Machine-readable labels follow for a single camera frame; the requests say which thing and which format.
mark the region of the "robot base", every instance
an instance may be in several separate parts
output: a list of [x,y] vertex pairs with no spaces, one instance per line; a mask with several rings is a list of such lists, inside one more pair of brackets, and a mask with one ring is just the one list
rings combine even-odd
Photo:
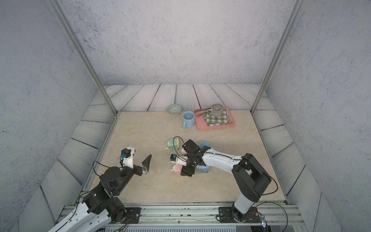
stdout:
[[[245,221],[241,223],[261,223],[262,220],[260,219],[259,215],[253,214],[249,216],[249,213],[257,212],[256,207],[251,207],[245,216]],[[221,223],[236,223],[233,215],[232,215],[232,208],[231,207],[219,207],[219,221]]]
[[139,222],[139,217],[140,217],[140,207],[125,207],[126,208],[126,213],[129,216],[129,224],[138,224]]

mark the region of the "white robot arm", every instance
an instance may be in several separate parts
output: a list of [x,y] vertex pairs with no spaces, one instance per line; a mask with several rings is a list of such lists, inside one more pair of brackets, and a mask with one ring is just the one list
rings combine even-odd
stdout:
[[181,169],[181,175],[192,176],[197,165],[217,167],[233,174],[241,193],[232,205],[232,215],[237,222],[243,222],[248,210],[270,184],[271,176],[249,153],[244,156],[232,156],[208,146],[200,148],[192,140],[185,142],[183,148],[188,158]]
[[135,149],[121,151],[119,167],[110,167],[99,179],[99,184],[83,198],[81,203],[49,232],[95,232],[110,222],[127,223],[127,211],[118,196],[134,174],[141,176],[150,169],[152,155],[143,162],[143,167],[133,164]]

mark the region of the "concrete wall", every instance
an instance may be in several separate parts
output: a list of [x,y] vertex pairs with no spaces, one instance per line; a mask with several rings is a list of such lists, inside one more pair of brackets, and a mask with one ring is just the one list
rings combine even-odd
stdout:
[[369,231],[371,1],[306,0],[267,94],[344,231]]
[[8,231],[97,88],[47,1],[2,1],[0,32],[0,231]]
[[60,0],[104,85],[261,83],[295,0]]

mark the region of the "black cable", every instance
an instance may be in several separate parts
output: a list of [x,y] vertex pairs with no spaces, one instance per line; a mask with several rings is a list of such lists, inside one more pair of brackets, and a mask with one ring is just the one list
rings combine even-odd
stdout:
[[179,137],[179,138],[182,140],[183,144],[184,144],[184,141],[183,141],[183,139],[182,139],[180,136],[175,136],[175,137],[173,138],[173,147],[174,147],[175,152],[177,153],[177,157],[178,157],[181,161],[183,161],[183,162],[187,162],[187,160],[184,160],[184,159],[182,159],[182,158],[179,156],[179,154],[178,154],[178,152],[177,152],[177,149],[175,148],[175,145],[174,145],[174,139],[175,139],[176,137]]
[[[90,193],[90,191],[88,191],[88,192],[86,192],[86,193],[83,193],[83,194],[81,194],[80,196],[79,196],[79,198],[78,199],[80,199],[80,197],[82,196],[82,195],[84,195],[84,194],[87,194],[87,193]],[[76,213],[76,210],[77,210],[77,206],[79,205],[79,202],[77,202],[77,204],[76,204],[76,209],[75,209],[75,212],[72,214],[72,216],[67,220],[67,222],[68,221],[70,221],[71,220],[71,218],[75,215],[75,213]],[[65,222],[61,227],[59,227],[59,229],[57,229],[55,232],[57,232],[58,230],[60,230],[63,226],[65,226],[66,224],[67,224],[67,222]]]
[[185,148],[186,153],[189,155],[189,159],[191,160],[192,165],[198,165],[198,164],[195,164],[195,163],[193,162],[193,159],[192,159],[192,151],[189,150],[189,147],[184,146],[184,148]]
[[218,221],[218,222],[220,222],[220,223],[222,223],[222,222],[225,222],[225,221],[228,221],[228,220],[231,220],[232,218],[226,218],[226,219],[224,219],[224,220],[219,220],[218,219],[218,217],[220,218],[220,216],[219,215],[216,215],[215,216],[215,219]]
[[[225,156],[225,157],[230,158],[231,160],[237,160],[237,159],[233,159],[232,157],[230,157],[230,156],[226,156],[226,155],[223,155],[223,154],[212,153],[212,152],[204,152],[204,153],[215,154],[215,155],[219,155],[219,156]],[[248,163],[254,165],[255,167],[259,168],[258,166],[256,166],[255,164],[251,163],[250,161],[248,161],[247,159],[245,159],[245,158],[243,158],[243,157],[241,157],[241,160],[242,160],[242,161],[245,161],[245,162],[248,162]],[[264,172],[267,176],[269,176],[269,177],[270,177],[270,178],[275,182],[275,184],[276,184],[276,190],[274,190],[274,191],[271,192],[271,193],[262,194],[262,196],[264,196],[264,195],[269,195],[269,194],[272,194],[272,193],[277,192],[277,190],[278,190],[278,184],[277,184],[276,180],[275,180],[272,176],[270,176],[266,171],[264,171],[263,169],[261,169],[261,168],[259,168],[259,169],[260,169],[262,172]]]
[[286,228],[287,228],[287,225],[289,224],[289,217],[287,217],[286,210],[285,210],[281,205],[279,205],[279,204],[277,204],[277,203],[275,203],[275,202],[263,202],[263,203],[260,203],[260,204],[256,205],[255,207],[258,207],[259,205],[262,205],[262,204],[265,204],[265,203],[273,203],[273,204],[276,204],[276,205],[278,205],[279,207],[281,207],[281,208],[283,209],[283,211],[285,212],[285,214],[286,214],[286,226],[285,226],[285,228],[283,229],[283,231],[281,231],[281,232],[284,232],[284,231],[286,230]]
[[94,160],[93,161],[93,164],[92,164],[92,167],[93,167],[93,171],[94,171],[94,173],[97,175],[97,176],[100,176],[100,175],[98,175],[97,173],[96,173],[96,171],[95,171],[95,168],[94,168],[94,163],[95,162],[97,162],[97,163],[99,163],[98,161],[96,161],[96,160]]
[[123,225],[123,226],[120,227],[119,229],[115,230],[115,232],[116,232],[116,231],[119,231],[119,232],[120,232],[120,230],[124,229],[126,226],[129,227],[129,221],[128,221],[128,218],[125,217],[125,219],[126,219],[126,223],[125,223],[125,225]]

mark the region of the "patterned bowl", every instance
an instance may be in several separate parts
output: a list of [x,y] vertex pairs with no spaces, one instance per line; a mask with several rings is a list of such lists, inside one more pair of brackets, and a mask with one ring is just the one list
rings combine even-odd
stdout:
[[167,111],[171,114],[171,115],[179,115],[180,112],[182,111],[182,106],[181,105],[178,105],[178,104],[172,104],[172,105],[169,105],[169,107],[167,108]]

